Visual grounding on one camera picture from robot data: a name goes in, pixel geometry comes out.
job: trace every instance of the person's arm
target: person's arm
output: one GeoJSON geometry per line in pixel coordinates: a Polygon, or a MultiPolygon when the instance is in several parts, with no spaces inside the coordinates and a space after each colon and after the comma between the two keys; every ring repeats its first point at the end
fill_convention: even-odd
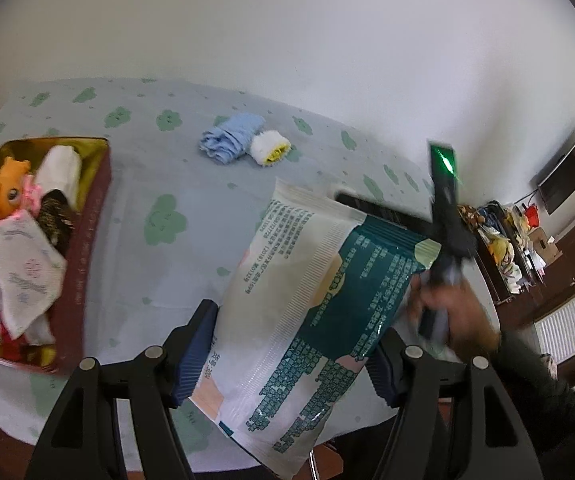
{"type": "Polygon", "coordinates": [[[445,308],[449,346],[463,361],[476,355],[490,358],[506,386],[536,452],[550,449],[575,430],[575,391],[549,375],[538,355],[515,334],[495,332],[468,282],[460,286],[411,284],[409,312],[418,319],[423,306],[445,308]]]}

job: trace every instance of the yellow and white rolled sock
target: yellow and white rolled sock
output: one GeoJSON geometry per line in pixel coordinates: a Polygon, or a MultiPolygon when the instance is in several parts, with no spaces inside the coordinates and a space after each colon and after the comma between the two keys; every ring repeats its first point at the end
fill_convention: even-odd
{"type": "Polygon", "coordinates": [[[271,166],[281,160],[292,144],[276,130],[267,130],[252,137],[248,153],[261,166],[271,166]]]}

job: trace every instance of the cardboard box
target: cardboard box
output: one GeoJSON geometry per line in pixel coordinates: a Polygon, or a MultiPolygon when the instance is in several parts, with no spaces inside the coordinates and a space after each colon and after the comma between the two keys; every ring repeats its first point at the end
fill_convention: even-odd
{"type": "Polygon", "coordinates": [[[21,361],[0,356],[0,363],[47,374],[70,374],[83,356],[85,290],[94,234],[112,179],[110,146],[107,139],[90,137],[41,137],[11,140],[0,147],[0,167],[6,156],[29,160],[35,173],[53,146],[72,146],[81,156],[81,177],[76,200],[74,231],[70,238],[61,296],[48,310],[55,345],[29,347],[21,361]]]}
{"type": "Polygon", "coordinates": [[[537,227],[531,231],[529,239],[532,240],[532,243],[534,244],[536,254],[541,256],[546,266],[550,265],[563,254],[556,244],[551,244],[547,241],[548,237],[542,227],[537,227]]]}

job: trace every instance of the hand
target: hand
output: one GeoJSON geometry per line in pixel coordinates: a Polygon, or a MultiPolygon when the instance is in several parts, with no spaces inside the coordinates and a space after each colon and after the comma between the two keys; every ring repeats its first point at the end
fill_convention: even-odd
{"type": "Polygon", "coordinates": [[[421,276],[417,274],[412,277],[410,288],[410,319],[418,323],[424,306],[432,310],[444,308],[449,319],[447,344],[462,361],[489,355],[498,348],[501,336],[490,325],[467,280],[456,286],[429,286],[422,285],[421,276]]]}

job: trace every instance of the wet wipes package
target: wet wipes package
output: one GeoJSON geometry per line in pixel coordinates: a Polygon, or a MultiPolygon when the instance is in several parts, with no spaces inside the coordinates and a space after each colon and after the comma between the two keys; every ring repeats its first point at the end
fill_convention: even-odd
{"type": "Polygon", "coordinates": [[[440,245],[277,181],[191,400],[292,478],[440,245]]]}

